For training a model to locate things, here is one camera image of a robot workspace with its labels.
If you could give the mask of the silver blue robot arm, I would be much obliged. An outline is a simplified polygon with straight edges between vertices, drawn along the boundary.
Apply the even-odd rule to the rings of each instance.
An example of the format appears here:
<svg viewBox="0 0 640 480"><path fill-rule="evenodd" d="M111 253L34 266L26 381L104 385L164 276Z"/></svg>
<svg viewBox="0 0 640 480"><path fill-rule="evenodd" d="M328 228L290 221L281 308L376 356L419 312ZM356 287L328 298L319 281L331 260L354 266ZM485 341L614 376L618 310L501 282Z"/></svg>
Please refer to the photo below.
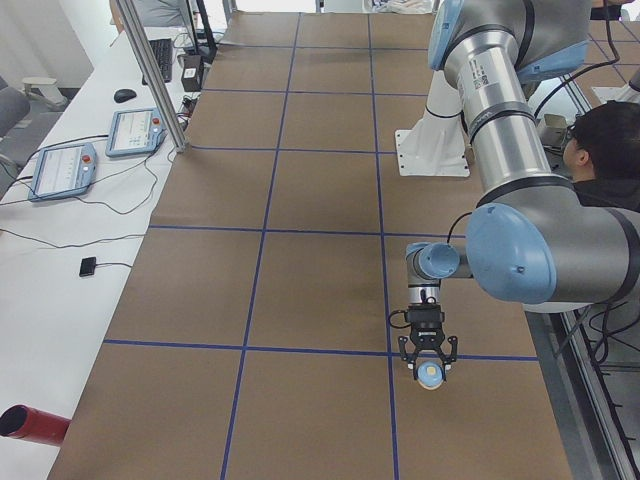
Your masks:
<svg viewBox="0 0 640 480"><path fill-rule="evenodd" d="M439 352L439 286L471 277L492 297L524 305L616 302L639 292L639 216L581 205L549 167L523 86L579 68L588 50L587 1L445 1L429 64L461 101L484 188L463 250L406 249L410 341Z"/></svg>

